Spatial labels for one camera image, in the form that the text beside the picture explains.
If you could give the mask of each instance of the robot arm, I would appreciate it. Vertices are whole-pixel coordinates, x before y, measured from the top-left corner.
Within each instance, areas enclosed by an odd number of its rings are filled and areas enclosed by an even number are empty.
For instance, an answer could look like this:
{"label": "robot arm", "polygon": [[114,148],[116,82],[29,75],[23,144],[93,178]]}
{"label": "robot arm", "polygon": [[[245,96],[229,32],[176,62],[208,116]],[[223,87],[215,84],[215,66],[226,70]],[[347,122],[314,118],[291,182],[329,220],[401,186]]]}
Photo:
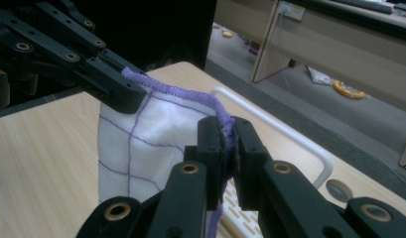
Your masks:
{"label": "robot arm", "polygon": [[[142,71],[107,49],[93,33],[94,24],[70,1],[21,2],[0,1],[0,69],[11,86],[35,94],[42,75],[64,86],[78,85],[118,112],[138,109],[145,91],[120,71],[126,66]],[[8,97],[9,87],[1,80],[0,105]]]}

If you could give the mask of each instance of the desk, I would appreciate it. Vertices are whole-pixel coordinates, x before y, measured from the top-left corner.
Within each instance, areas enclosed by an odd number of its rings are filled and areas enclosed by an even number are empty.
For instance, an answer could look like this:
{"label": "desk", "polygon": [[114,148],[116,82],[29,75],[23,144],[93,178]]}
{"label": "desk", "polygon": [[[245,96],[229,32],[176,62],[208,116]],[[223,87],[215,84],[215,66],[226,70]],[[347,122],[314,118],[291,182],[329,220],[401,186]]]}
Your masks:
{"label": "desk", "polygon": [[272,14],[253,81],[287,66],[288,58],[406,111],[406,17],[329,0],[288,2],[304,7],[304,16],[281,17],[280,6]]}
{"label": "desk", "polygon": [[271,0],[217,0],[214,21],[261,44],[276,5]]}
{"label": "desk", "polygon": [[[220,85],[186,62],[149,74],[205,92]],[[230,101],[220,100],[232,115],[254,124],[274,159],[294,163],[310,180],[318,175],[321,163],[314,156]],[[98,113],[99,101],[80,93],[0,118],[0,237],[75,236],[98,203]],[[331,179],[346,183],[354,196],[378,198],[406,214],[404,199],[332,157]],[[324,186],[320,192],[336,202]]]}

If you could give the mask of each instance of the yellow tape roll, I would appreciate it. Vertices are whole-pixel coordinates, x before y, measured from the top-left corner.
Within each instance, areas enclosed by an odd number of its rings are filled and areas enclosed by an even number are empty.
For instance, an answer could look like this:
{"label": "yellow tape roll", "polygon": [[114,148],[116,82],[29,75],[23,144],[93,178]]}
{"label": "yellow tape roll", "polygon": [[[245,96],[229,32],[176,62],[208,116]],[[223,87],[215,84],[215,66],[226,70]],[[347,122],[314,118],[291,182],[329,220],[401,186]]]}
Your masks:
{"label": "yellow tape roll", "polygon": [[231,38],[231,37],[233,37],[233,33],[230,32],[230,31],[224,31],[224,32],[222,33],[222,35],[223,35],[224,37],[226,37],[226,38]]}
{"label": "yellow tape roll", "polygon": [[333,88],[341,95],[352,98],[352,99],[362,99],[364,96],[366,96],[366,93],[345,85],[343,82],[335,80],[333,83]]}

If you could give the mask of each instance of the black metal bracket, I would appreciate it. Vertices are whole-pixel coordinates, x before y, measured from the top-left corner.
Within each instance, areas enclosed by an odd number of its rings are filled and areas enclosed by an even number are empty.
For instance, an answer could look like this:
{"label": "black metal bracket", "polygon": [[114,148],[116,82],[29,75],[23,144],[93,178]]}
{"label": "black metal bracket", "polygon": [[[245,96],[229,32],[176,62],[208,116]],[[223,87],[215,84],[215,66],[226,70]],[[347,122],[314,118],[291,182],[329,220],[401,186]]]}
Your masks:
{"label": "black metal bracket", "polygon": [[203,237],[206,167],[182,162],[172,168],[163,192],[143,203],[117,196],[102,202],[76,237]]}
{"label": "black metal bracket", "polygon": [[135,113],[146,91],[120,71],[128,66],[144,72],[107,49],[93,33],[94,24],[70,1],[51,2],[59,8],[42,1],[0,8],[0,69],[8,83],[32,95],[38,76],[47,76],[61,85],[80,86],[118,112]]}

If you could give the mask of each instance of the bolt hole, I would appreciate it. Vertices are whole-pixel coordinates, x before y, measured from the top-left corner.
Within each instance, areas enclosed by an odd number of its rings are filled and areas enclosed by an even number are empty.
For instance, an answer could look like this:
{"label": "bolt hole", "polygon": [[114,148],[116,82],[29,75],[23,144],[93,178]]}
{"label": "bolt hole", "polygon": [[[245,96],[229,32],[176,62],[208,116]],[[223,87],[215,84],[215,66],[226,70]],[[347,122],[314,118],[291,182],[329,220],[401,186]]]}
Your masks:
{"label": "bolt hole", "polygon": [[85,23],[85,25],[87,26],[87,27],[91,27],[93,24],[91,24],[91,22],[90,21],[84,21],[84,23]]}
{"label": "bolt hole", "polygon": [[23,51],[26,51],[30,48],[29,45],[27,45],[26,43],[17,43],[16,47]]}
{"label": "bolt hole", "polygon": [[67,58],[70,59],[70,60],[75,60],[76,56],[74,54],[72,54],[72,53],[68,53]]}
{"label": "bolt hole", "polygon": [[387,210],[375,204],[363,204],[360,210],[368,217],[377,221],[389,222],[392,220],[392,216]]}
{"label": "bolt hole", "polygon": [[351,189],[340,180],[329,179],[326,182],[326,188],[329,194],[338,201],[347,203],[353,198]]}
{"label": "bolt hole", "polygon": [[182,167],[182,172],[185,174],[194,174],[199,170],[197,166],[194,165],[184,165]]}
{"label": "bolt hole", "polygon": [[273,166],[274,171],[281,174],[288,174],[292,169],[286,164],[277,163]]}
{"label": "bolt hole", "polygon": [[126,202],[111,204],[104,211],[104,218],[109,221],[117,221],[125,218],[131,212],[131,206]]}

